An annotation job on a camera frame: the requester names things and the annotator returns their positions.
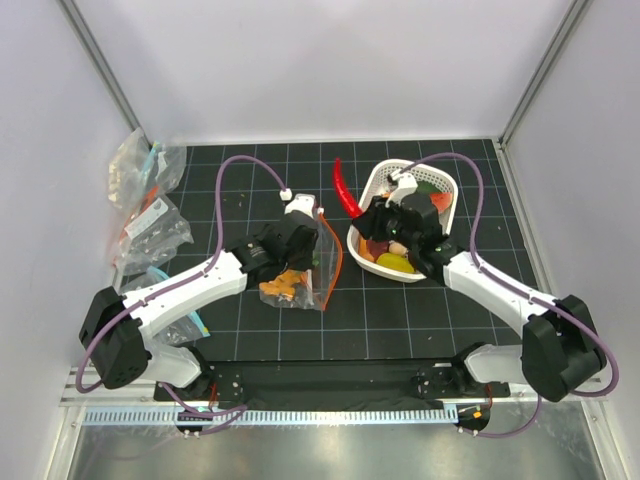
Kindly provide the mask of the red chili pepper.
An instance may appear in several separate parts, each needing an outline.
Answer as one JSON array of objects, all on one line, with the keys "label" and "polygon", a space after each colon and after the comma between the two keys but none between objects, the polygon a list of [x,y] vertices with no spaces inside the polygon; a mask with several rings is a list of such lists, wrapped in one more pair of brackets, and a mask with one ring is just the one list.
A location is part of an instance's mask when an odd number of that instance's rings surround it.
[{"label": "red chili pepper", "polygon": [[351,219],[360,216],[362,214],[362,210],[346,185],[342,173],[342,161],[339,157],[336,157],[334,160],[332,182],[334,191],[337,194],[338,200],[347,216]]}]

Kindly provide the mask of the yellow orange ginger root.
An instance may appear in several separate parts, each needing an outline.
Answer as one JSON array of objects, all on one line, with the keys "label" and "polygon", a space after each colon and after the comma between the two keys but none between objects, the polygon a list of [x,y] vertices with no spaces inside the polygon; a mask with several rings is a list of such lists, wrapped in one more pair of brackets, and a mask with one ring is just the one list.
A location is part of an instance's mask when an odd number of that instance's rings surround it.
[{"label": "yellow orange ginger root", "polygon": [[274,280],[261,282],[259,290],[268,296],[292,301],[296,295],[296,286],[302,283],[304,273],[296,270],[286,270]]}]

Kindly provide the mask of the clear zip bag orange zipper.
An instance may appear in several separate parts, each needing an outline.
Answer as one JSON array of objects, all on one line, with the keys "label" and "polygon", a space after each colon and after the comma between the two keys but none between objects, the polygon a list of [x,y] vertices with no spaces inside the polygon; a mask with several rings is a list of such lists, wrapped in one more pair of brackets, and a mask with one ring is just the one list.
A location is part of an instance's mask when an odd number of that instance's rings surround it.
[{"label": "clear zip bag orange zipper", "polygon": [[304,273],[301,284],[296,286],[292,301],[268,296],[259,290],[263,303],[277,308],[324,311],[341,273],[343,248],[335,231],[320,208],[316,214],[319,238],[314,250],[313,267]]}]

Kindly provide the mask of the white perforated plastic basket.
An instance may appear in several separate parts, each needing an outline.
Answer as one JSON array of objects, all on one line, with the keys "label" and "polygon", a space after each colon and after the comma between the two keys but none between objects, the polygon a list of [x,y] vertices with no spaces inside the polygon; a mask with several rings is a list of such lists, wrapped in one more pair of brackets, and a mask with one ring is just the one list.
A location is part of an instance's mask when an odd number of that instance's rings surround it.
[{"label": "white perforated plastic basket", "polygon": [[[411,164],[412,162],[410,160],[405,159],[387,159],[376,163],[368,172],[367,181],[362,182],[360,185],[361,195],[358,205],[362,209],[365,209],[369,206],[374,196],[390,192],[392,187],[387,177],[394,171]],[[438,191],[451,196],[448,200],[447,208],[439,213],[439,222],[442,230],[445,234],[449,234],[451,232],[459,194],[455,180],[445,171],[425,164],[412,167],[410,173],[415,177],[418,184],[426,182]],[[396,282],[416,283],[426,279],[426,277],[419,272],[405,273],[369,261],[360,254],[360,240],[361,236],[359,232],[353,226],[350,226],[346,237],[347,249],[351,257],[363,270]]]}]

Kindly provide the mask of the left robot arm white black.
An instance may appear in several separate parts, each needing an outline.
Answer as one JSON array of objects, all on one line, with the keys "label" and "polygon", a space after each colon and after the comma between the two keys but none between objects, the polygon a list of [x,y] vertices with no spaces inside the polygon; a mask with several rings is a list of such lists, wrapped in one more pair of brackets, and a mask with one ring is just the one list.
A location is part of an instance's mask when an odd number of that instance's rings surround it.
[{"label": "left robot arm white black", "polygon": [[98,291],[79,332],[81,364],[94,365],[99,385],[110,390],[146,378],[177,387],[190,400],[204,398],[212,386],[205,360],[194,348],[164,344],[158,335],[187,314],[288,269],[310,269],[317,239],[316,218],[294,210],[160,283],[125,295],[112,287]]}]

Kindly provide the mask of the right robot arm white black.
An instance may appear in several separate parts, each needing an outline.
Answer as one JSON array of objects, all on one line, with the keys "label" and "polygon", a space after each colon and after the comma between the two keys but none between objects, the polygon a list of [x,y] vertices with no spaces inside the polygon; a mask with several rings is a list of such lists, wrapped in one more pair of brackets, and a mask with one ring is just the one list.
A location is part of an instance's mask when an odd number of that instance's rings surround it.
[{"label": "right robot arm white black", "polygon": [[475,395],[487,383],[520,383],[558,402],[608,366],[583,301],[531,289],[462,248],[443,232],[427,197],[410,194],[395,203],[376,196],[352,225],[366,240],[406,247],[415,270],[483,306],[519,336],[517,345],[477,344],[459,353],[450,382],[460,395]]}]

